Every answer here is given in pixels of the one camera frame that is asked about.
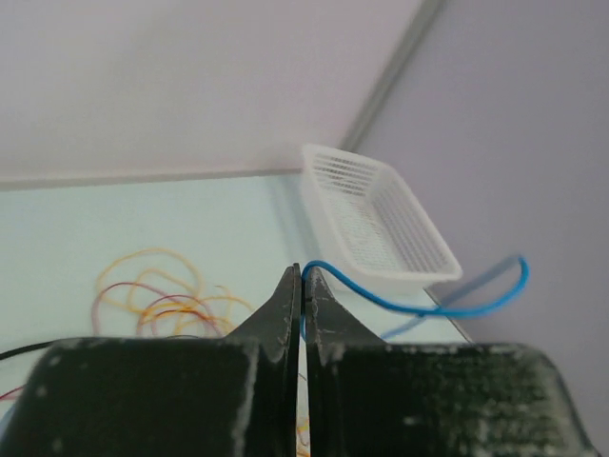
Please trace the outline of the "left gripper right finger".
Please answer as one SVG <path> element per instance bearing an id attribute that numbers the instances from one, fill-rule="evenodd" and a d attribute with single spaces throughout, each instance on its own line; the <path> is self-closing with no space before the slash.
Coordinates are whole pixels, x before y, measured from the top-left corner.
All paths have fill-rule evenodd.
<path id="1" fill-rule="evenodd" d="M 390 344 L 304 269 L 315 456 L 594 456 L 566 384 L 519 344 Z"/>

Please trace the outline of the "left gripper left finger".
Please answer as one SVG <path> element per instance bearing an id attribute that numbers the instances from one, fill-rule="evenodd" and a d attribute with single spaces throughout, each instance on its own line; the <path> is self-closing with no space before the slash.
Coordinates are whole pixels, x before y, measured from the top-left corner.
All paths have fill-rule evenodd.
<path id="1" fill-rule="evenodd" d="M 302 279 L 227 336 L 71 338 L 34 365 L 5 456 L 292 456 Z"/>

